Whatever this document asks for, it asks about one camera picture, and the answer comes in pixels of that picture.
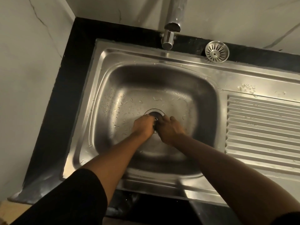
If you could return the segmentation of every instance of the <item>black sleeve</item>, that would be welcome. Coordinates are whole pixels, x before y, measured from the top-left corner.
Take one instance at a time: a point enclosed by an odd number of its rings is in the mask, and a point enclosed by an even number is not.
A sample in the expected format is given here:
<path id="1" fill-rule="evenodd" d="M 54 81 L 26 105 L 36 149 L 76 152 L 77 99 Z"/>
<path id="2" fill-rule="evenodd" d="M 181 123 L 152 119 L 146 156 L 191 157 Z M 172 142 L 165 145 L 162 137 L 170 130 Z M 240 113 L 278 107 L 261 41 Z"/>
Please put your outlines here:
<path id="1" fill-rule="evenodd" d="M 300 212 L 290 212 L 274 220 L 271 225 L 294 225 L 300 224 Z"/>
<path id="2" fill-rule="evenodd" d="M 97 176 L 79 169 L 12 224 L 102 224 L 107 197 Z"/>

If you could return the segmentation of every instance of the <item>hand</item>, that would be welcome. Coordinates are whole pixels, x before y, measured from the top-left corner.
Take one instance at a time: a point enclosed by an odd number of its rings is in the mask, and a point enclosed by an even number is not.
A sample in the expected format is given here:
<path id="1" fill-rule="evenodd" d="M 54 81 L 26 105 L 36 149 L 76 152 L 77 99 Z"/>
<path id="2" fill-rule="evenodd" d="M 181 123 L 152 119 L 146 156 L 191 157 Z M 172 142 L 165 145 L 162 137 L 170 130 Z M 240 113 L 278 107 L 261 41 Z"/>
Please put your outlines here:
<path id="1" fill-rule="evenodd" d="M 170 118 L 167 115 L 159 117 L 157 122 L 157 132 L 161 141 L 167 145 L 174 146 L 174 139 L 176 139 L 179 134 L 185 134 L 181 124 L 173 116 Z"/>
<path id="2" fill-rule="evenodd" d="M 133 123 L 132 133 L 143 137 L 144 140 L 147 140 L 154 133 L 154 121 L 155 118 L 149 114 L 139 117 Z"/>

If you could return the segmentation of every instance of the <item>black granite countertop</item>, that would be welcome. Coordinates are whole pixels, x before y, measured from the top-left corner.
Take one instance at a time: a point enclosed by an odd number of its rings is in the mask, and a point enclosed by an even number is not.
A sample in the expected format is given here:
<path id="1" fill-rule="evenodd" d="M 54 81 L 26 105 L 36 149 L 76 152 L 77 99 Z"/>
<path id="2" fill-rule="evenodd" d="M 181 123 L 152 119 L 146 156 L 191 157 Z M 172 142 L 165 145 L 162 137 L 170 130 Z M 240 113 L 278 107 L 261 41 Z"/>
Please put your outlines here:
<path id="1" fill-rule="evenodd" d="M 98 38 L 161 49 L 161 36 L 158 31 L 76 18 L 30 160 L 23 190 L 10 200 L 33 204 L 62 182 L 62 169 L 70 148 L 85 79 Z M 203 51 L 209 41 L 211 40 L 177 35 L 172 51 L 204 56 Z M 229 61 L 300 73 L 300 55 L 226 44 L 230 50 Z M 177 205 L 177 208 L 184 211 L 189 205 L 184 200 L 148 195 L 140 196 L 140 199 L 146 199 L 139 200 L 140 205 L 147 205 L 147 201 L 155 199 L 160 205 L 167 204 L 168 208 Z M 155 209 L 145 210 L 148 218 L 155 220 Z M 130 216 L 127 215 L 127 219 L 139 218 L 134 216 L 133 212 Z M 180 221 L 180 213 L 172 213 L 172 216 L 175 221 Z"/>

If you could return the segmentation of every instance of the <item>person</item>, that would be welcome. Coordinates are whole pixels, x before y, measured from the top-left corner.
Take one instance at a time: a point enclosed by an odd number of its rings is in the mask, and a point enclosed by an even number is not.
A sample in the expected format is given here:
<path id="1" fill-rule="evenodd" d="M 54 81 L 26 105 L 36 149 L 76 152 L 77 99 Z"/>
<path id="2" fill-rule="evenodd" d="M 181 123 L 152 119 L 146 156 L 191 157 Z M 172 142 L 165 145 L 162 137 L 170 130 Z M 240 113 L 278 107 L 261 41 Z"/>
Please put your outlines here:
<path id="1" fill-rule="evenodd" d="M 41 198 L 12 224 L 102 224 L 107 205 L 138 147 L 154 133 L 155 118 L 134 121 L 132 133 Z M 300 224 L 300 203 L 275 182 L 187 136 L 174 117 L 157 120 L 161 140 L 194 158 L 203 175 L 243 224 Z"/>

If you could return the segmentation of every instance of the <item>sink strainer basket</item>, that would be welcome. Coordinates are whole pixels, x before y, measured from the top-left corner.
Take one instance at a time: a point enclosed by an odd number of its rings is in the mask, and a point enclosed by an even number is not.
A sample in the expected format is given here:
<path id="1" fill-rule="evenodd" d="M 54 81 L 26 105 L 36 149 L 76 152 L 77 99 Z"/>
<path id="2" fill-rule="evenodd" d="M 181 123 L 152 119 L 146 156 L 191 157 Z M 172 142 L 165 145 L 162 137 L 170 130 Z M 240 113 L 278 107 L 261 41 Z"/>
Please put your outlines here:
<path id="1" fill-rule="evenodd" d="M 205 54 L 213 62 L 224 62 L 229 57 L 229 49 L 223 42 L 211 41 L 205 47 Z"/>

